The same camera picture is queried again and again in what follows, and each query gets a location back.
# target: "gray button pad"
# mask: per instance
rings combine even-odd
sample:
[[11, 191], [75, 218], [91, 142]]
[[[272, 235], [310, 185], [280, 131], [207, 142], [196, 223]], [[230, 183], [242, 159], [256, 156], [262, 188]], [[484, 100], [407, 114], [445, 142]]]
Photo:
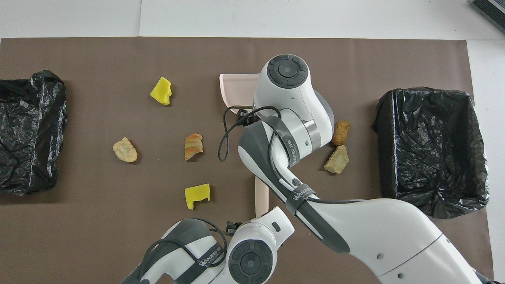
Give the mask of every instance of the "gray button pad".
[[262, 240], [241, 241], [228, 260], [233, 279], [243, 284], [260, 284], [270, 276], [272, 251]]
[[272, 83], [284, 89], [292, 89], [305, 82], [309, 69], [300, 57], [282, 54], [270, 60], [267, 74]]

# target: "bread piece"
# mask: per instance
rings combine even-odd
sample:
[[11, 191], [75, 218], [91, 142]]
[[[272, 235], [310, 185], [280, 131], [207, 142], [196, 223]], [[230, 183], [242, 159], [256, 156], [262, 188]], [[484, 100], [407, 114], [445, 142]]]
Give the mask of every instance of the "bread piece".
[[124, 137], [121, 141], [116, 142], [112, 147], [116, 156], [122, 161], [127, 163], [135, 162], [137, 160], [137, 150], [133, 147], [130, 140]]
[[345, 144], [347, 136], [349, 135], [350, 123], [347, 120], [340, 120], [335, 124], [335, 131], [333, 133], [333, 138], [331, 142], [335, 146], [341, 146]]
[[331, 154], [326, 165], [324, 165], [324, 169], [331, 173], [341, 173], [348, 162], [349, 157], [347, 156], [347, 148], [345, 145], [338, 146], [333, 154]]
[[191, 159], [196, 153], [204, 152], [204, 145], [201, 140], [203, 137], [198, 133], [193, 133], [186, 137], [184, 146], [184, 160], [187, 161]]

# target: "food scrap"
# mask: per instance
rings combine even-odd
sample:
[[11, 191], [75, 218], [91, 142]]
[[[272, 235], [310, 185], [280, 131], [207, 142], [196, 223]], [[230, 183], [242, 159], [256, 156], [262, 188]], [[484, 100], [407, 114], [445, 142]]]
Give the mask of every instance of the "food scrap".
[[332, 173], [341, 173], [348, 162], [347, 148], [345, 145], [338, 146], [333, 154], [331, 154], [326, 165], [324, 165], [324, 169]]
[[335, 131], [333, 133], [333, 138], [331, 142], [335, 146], [342, 146], [347, 140], [347, 135], [349, 135], [350, 124], [347, 120], [340, 120], [335, 124]]
[[184, 145], [184, 160], [187, 161], [191, 159], [196, 153], [204, 152], [204, 145], [202, 144], [202, 136], [198, 133], [193, 133], [186, 137]]
[[186, 205], [191, 210], [193, 210], [195, 201], [202, 201], [205, 198], [207, 198], [207, 201], [211, 200], [211, 186], [208, 183], [188, 187], [184, 190], [184, 193], [186, 194]]
[[137, 151], [131, 144], [128, 138], [124, 137], [121, 141], [116, 142], [112, 147], [116, 156], [122, 161], [127, 163], [135, 162], [137, 160]]
[[170, 90], [170, 81], [161, 77], [155, 88], [151, 91], [150, 96], [153, 97], [158, 103], [162, 105], [170, 104], [170, 96], [172, 95], [172, 90]]

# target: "circular button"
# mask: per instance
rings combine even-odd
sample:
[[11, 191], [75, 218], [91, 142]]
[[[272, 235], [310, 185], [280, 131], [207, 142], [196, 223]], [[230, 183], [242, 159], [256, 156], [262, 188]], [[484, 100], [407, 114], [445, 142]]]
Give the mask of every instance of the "circular button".
[[240, 260], [240, 267], [249, 275], [256, 274], [261, 269], [261, 259], [254, 252], [246, 253]]
[[298, 64], [291, 60], [285, 60], [279, 64], [279, 73], [287, 78], [291, 78], [298, 73]]

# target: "brown paper mat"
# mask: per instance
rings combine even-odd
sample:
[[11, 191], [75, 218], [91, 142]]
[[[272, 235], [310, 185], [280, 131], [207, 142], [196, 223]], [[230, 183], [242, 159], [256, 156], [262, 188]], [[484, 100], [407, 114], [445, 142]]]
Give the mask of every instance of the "brown paper mat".
[[[335, 119], [350, 121], [350, 162], [341, 175], [323, 170], [324, 146], [292, 170], [322, 199], [380, 197], [378, 99], [388, 90], [428, 86], [472, 93], [465, 41], [278, 38], [2, 39], [0, 78], [49, 69], [68, 88], [68, 126], [58, 185], [31, 196], [0, 196], [0, 282], [119, 283], [173, 223], [198, 216], [224, 227], [254, 217], [254, 179], [231, 135], [226, 163], [220, 73], [258, 73], [271, 57], [308, 63], [313, 86]], [[168, 107], [149, 92], [172, 82]], [[204, 137], [203, 154], [183, 160], [184, 138]], [[112, 145], [127, 136], [139, 159], [126, 164]], [[211, 201], [186, 208], [184, 189], [210, 183]], [[270, 194], [270, 205], [281, 202]], [[349, 255], [325, 247], [295, 218], [270, 283], [379, 283]], [[492, 277], [486, 211], [436, 220], [468, 262]]]

